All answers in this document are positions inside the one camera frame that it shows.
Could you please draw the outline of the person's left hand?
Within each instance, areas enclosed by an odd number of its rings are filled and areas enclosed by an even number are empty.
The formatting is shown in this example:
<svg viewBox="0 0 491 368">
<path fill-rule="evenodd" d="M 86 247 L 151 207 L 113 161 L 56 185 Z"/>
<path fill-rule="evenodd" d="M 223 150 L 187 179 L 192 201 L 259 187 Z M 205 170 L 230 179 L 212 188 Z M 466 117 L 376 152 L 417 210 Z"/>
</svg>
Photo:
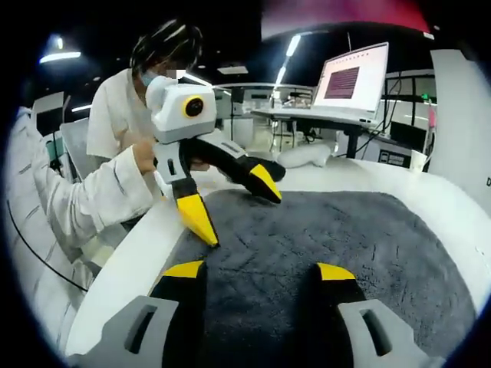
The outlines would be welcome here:
<svg viewBox="0 0 491 368">
<path fill-rule="evenodd" d="M 132 145 L 133 157 L 142 176 L 156 170 L 155 144 L 155 139 L 142 139 Z"/>
</svg>

